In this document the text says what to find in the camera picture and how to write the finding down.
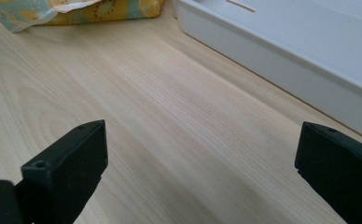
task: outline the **light wood surface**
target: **light wood surface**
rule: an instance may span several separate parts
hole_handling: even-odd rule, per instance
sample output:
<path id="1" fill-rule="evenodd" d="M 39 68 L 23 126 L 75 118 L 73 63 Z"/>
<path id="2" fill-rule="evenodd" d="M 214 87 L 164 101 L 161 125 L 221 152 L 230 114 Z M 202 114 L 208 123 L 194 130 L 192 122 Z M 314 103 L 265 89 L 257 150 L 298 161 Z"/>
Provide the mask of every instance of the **light wood surface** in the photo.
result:
<path id="1" fill-rule="evenodd" d="M 76 223 L 343 223 L 294 168 L 300 127 L 362 136 L 183 34 L 170 1 L 152 20 L 0 24 L 0 179 L 97 119 L 110 163 Z"/>

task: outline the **yellow fabric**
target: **yellow fabric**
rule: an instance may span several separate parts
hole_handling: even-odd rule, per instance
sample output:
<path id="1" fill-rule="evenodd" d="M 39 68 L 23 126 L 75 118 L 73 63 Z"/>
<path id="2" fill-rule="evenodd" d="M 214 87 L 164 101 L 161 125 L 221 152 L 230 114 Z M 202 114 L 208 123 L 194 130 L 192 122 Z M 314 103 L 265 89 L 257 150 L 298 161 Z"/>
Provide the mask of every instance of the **yellow fabric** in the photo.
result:
<path id="1" fill-rule="evenodd" d="M 152 18 L 164 0 L 0 0 L 0 22 L 11 32 L 45 24 Z"/>

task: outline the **screw hole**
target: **screw hole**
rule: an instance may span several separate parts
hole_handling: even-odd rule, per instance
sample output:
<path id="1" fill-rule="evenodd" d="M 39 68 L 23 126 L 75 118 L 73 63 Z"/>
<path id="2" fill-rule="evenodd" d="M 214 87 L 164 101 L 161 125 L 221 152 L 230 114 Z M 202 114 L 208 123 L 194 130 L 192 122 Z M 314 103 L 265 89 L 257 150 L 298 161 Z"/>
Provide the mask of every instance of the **screw hole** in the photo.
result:
<path id="1" fill-rule="evenodd" d="M 33 166 L 37 167 L 37 168 L 45 168 L 47 167 L 47 163 L 44 161 L 36 161 L 35 163 L 33 163 Z"/>

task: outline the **white tray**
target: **white tray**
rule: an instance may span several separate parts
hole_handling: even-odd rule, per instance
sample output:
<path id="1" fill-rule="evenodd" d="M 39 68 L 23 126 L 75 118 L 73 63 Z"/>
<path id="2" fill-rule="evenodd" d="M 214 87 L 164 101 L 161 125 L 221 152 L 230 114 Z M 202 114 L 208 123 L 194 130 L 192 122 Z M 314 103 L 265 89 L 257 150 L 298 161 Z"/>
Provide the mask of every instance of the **white tray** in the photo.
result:
<path id="1" fill-rule="evenodd" d="M 174 0 L 185 33 L 362 133 L 362 0 Z"/>

